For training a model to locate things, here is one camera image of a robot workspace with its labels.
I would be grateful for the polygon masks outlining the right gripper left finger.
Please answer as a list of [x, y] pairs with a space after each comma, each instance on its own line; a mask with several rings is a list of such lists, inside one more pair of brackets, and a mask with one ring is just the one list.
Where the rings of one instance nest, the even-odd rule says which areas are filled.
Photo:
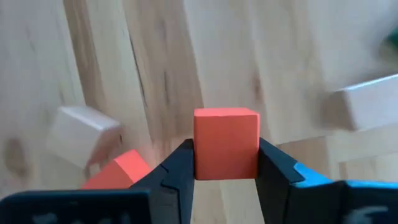
[[194, 190], [193, 140], [186, 139], [130, 189], [131, 223], [190, 223]]

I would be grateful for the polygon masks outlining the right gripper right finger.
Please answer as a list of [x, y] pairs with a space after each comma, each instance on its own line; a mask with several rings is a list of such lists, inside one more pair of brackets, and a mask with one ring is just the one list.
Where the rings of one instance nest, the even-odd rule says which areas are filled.
[[304, 178], [295, 169], [297, 161], [263, 138], [259, 139], [257, 195], [264, 222], [283, 223], [290, 185]]

